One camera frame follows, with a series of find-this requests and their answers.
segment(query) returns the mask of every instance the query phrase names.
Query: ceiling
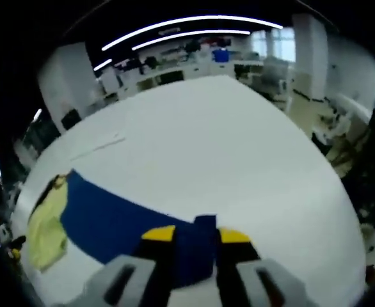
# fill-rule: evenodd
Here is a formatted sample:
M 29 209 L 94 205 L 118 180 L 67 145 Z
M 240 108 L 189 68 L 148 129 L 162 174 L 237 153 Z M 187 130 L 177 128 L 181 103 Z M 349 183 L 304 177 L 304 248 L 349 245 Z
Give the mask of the ceiling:
M 132 3 L 124 5 L 116 0 L 0 3 L 0 139 L 21 135 L 37 109 L 44 106 L 35 75 L 58 45 L 85 41 L 92 63 L 97 65 L 107 58 L 121 58 L 136 41 L 123 42 L 106 52 L 100 49 L 103 45 L 135 29 L 164 20 L 220 14 L 253 17 L 290 26 L 292 13 L 311 12 L 297 1 L 284 3 L 265 0 L 254 4 L 252 1 L 248 5 L 217 9 L 185 8 L 185 3 L 175 7 L 161 6 L 163 8 L 135 4 L 130 8 Z M 354 2 L 351 6 L 345 0 L 327 0 L 314 1 L 314 8 L 331 20 L 341 33 L 375 53 L 375 24 L 372 22 L 375 20 L 375 0 L 371 4 Z M 325 22 L 331 31 L 336 31 L 320 15 L 316 14 L 316 17 Z M 254 25 L 237 22 L 189 23 L 184 27 L 186 31 L 196 28 L 257 29 Z M 138 40 L 146 42 L 151 36 L 157 37 L 157 32 L 141 35 Z

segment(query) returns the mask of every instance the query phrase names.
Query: desk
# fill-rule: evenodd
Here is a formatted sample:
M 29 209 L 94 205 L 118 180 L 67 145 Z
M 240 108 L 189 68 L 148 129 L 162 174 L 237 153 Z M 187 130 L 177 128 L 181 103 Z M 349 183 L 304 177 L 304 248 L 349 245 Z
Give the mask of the desk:
M 66 159 L 65 150 L 103 132 L 125 140 Z M 364 290 L 363 240 L 337 174 L 285 114 L 232 78 L 167 84 L 85 118 L 39 158 L 20 194 L 15 228 L 24 233 L 46 181 L 69 168 L 186 221 L 217 214 L 219 226 L 249 235 L 262 257 L 304 281 L 321 306 L 351 305 Z M 75 297 L 100 267 L 71 242 L 44 274 L 30 268 L 24 249 L 22 263 L 47 304 Z M 191 306 L 192 295 L 198 306 L 220 306 L 214 278 L 173 291 L 169 306 Z

